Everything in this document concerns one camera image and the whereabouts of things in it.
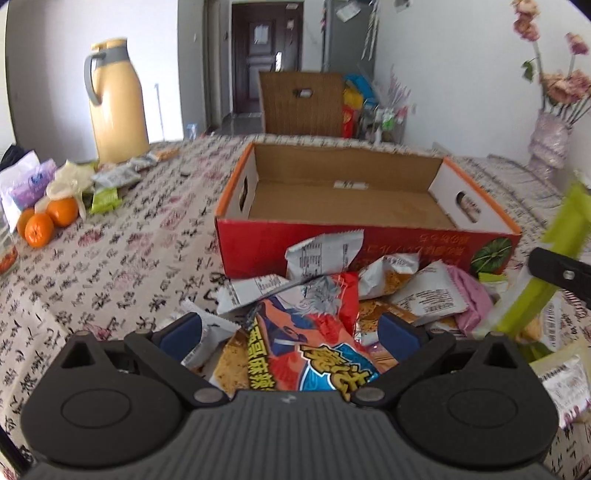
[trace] orange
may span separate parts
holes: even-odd
[[[17,222],[17,232],[21,236],[21,238],[25,238],[25,227],[27,226],[27,222],[29,218],[35,215],[34,208],[28,208],[27,210],[23,210],[21,216]]]
[[[27,222],[25,240],[33,248],[46,246],[53,238],[53,221],[46,213],[36,213]]]
[[[56,226],[67,227],[78,218],[78,203],[74,197],[52,200],[47,204],[46,214]]]

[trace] table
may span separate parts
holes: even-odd
[[[251,141],[407,151],[335,138],[203,137],[178,144],[179,157],[150,170],[114,212],[79,219],[38,251],[19,241],[20,266],[0,281],[0,421],[15,444],[24,444],[23,404],[73,332],[121,338],[153,327],[184,299],[214,311],[225,278],[213,211]],[[520,266],[556,214],[560,194],[512,161],[456,161],[522,227],[509,267]],[[573,296],[566,301],[563,339],[590,339],[589,311]],[[547,464],[565,480],[583,474],[591,466],[590,439],[591,424],[559,432]]]

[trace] floor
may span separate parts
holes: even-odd
[[[260,113],[246,115],[228,115],[222,126],[216,130],[218,135],[251,135],[262,133],[262,118]]]

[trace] pink vase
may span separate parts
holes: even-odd
[[[540,111],[531,135],[530,170],[545,180],[551,180],[556,170],[564,168],[572,127],[553,113]]]

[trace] cardboard box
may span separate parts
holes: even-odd
[[[259,81],[265,133],[342,136],[340,73],[260,72]]]
[[[321,233],[365,231],[354,270],[420,252],[472,273],[502,271],[521,237],[451,160],[363,148],[250,144],[215,221],[230,278],[285,275],[285,250]]]

